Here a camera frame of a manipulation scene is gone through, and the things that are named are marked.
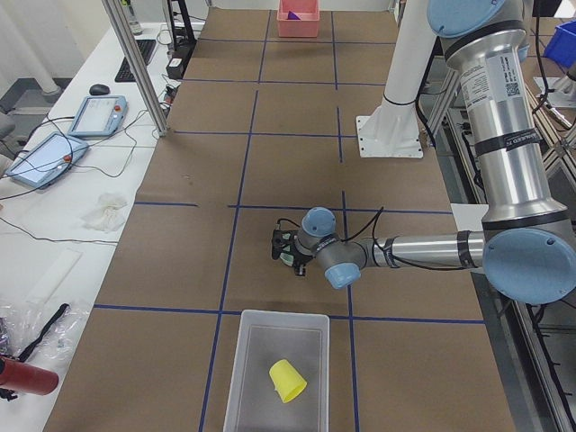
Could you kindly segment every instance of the table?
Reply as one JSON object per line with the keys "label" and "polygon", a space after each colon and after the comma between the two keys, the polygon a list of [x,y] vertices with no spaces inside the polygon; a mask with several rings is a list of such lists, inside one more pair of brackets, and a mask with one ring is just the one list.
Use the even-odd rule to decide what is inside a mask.
{"label": "table", "polygon": [[274,17],[210,10],[46,430],[222,430],[246,309],[330,317],[332,431],[514,430],[467,273],[366,269],[334,291],[270,259],[277,218],[316,205],[343,236],[381,205],[382,237],[456,231],[433,149],[358,154],[392,16],[323,11],[313,40]]}
{"label": "table", "polygon": [[[142,27],[144,32],[139,37],[155,39],[162,26],[160,23],[148,23]],[[166,53],[166,46],[157,44],[154,56],[148,65],[152,84],[159,95],[167,84],[162,77],[166,73]],[[148,113],[141,112],[146,110],[146,107],[136,84],[113,81],[122,58],[120,44],[110,29],[54,105],[49,117],[54,119],[74,115],[83,98],[88,95],[89,87],[96,83],[108,85],[112,95],[124,95],[129,110],[122,126],[134,122],[137,116],[141,116],[128,129],[128,133],[138,144],[134,147],[130,163],[123,174],[117,178],[110,178],[95,169],[74,167],[65,178],[43,192],[33,192],[1,201],[4,206],[0,211],[2,218],[40,237],[118,241],[123,227],[110,233],[87,229],[80,217],[95,208],[98,197],[103,193],[117,193],[125,197],[128,205],[121,209],[121,214],[128,217],[136,189],[146,172],[158,139]],[[70,122],[58,124],[63,131],[67,131]],[[54,130],[50,124],[37,130],[27,149],[38,144]],[[132,146],[133,141],[124,133],[119,133],[90,148],[79,164],[99,167],[109,174],[118,174],[131,153]],[[27,190],[26,187],[10,179],[0,180],[0,197],[20,194]],[[63,302],[69,302],[77,310],[90,311],[115,250],[115,245],[37,241],[1,221],[0,239],[2,242],[0,260],[4,269],[0,300],[9,304],[17,304],[26,299],[32,287],[41,282],[41,278],[54,263],[59,262],[59,257],[67,249],[82,254],[58,290],[46,303],[43,321],[47,320]],[[74,347],[85,324],[85,319],[80,320],[78,328],[71,336]],[[55,370],[61,382],[68,369],[68,362],[50,360],[41,355],[33,356],[30,363]],[[23,394],[18,400],[9,403],[0,401],[3,428],[13,432],[42,430],[58,394],[59,387],[49,396]]]}

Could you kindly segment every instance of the pink bin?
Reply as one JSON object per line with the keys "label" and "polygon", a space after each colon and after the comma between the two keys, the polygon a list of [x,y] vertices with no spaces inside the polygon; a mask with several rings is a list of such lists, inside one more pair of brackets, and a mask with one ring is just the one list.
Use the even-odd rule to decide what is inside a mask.
{"label": "pink bin", "polygon": [[[300,20],[289,20],[289,12]],[[277,20],[281,38],[316,38],[320,27],[318,0],[280,0]]]}

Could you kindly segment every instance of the red cylinder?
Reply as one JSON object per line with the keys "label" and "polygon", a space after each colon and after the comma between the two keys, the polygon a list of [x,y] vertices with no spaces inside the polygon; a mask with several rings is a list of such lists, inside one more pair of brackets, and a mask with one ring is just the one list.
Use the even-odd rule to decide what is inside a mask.
{"label": "red cylinder", "polygon": [[0,387],[17,392],[44,395],[58,387],[56,373],[0,357]]}

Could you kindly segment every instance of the white plastic bin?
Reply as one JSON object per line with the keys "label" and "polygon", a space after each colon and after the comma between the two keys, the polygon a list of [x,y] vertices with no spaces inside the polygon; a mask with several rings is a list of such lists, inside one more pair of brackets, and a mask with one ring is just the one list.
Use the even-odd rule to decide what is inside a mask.
{"label": "white plastic bin", "polygon": [[[308,386],[282,403],[268,371],[287,359]],[[328,432],[329,318],[244,310],[230,383],[224,432]]]}

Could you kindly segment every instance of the white desk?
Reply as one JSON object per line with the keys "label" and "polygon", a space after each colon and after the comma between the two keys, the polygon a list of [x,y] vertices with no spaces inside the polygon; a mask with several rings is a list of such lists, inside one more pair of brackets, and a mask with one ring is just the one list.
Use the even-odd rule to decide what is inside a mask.
{"label": "white desk", "polygon": [[[143,24],[143,39],[155,39],[160,30],[159,23]],[[166,46],[157,44],[153,59],[148,65],[152,84],[160,95],[166,86],[162,77],[166,73]],[[112,95],[124,95],[129,108],[124,126],[130,124],[140,110],[146,107],[135,83],[115,83],[113,81],[122,61],[123,54],[116,36],[110,29],[98,44],[92,55],[72,80],[64,94],[49,113],[50,118],[75,115],[88,89],[96,83],[106,84]],[[60,128],[68,131],[70,122],[60,123]],[[35,146],[55,128],[51,125],[40,128],[32,137],[30,147]],[[30,231],[38,237],[51,239],[102,239],[117,241],[122,228],[115,232],[104,233],[83,226],[80,217],[95,208],[98,197],[103,193],[119,193],[128,201],[121,209],[128,217],[134,203],[134,195],[140,186],[156,146],[158,135],[146,112],[128,130],[137,140],[132,159],[124,173],[118,178],[109,178],[93,169],[73,168],[66,177],[43,192],[33,192],[22,197],[0,201],[4,209],[0,216]],[[128,157],[133,141],[124,133],[90,148],[79,164],[100,167],[107,173],[117,174]],[[0,197],[19,194],[28,190],[11,179],[0,180]],[[0,260],[2,262],[2,280],[0,301],[22,302],[32,287],[59,258],[62,251],[72,249],[82,254],[72,267],[55,294],[45,306],[47,320],[63,302],[73,307],[80,305],[89,310],[106,270],[113,257],[115,246],[88,243],[50,243],[37,241],[0,221]],[[76,332],[76,343],[86,323],[82,322]],[[63,381],[68,364],[49,360],[39,355],[32,356],[30,363],[54,370]],[[12,432],[42,431],[46,420],[58,396],[59,387],[51,395],[35,396],[20,394],[17,400],[0,400],[0,419],[2,428]]]}

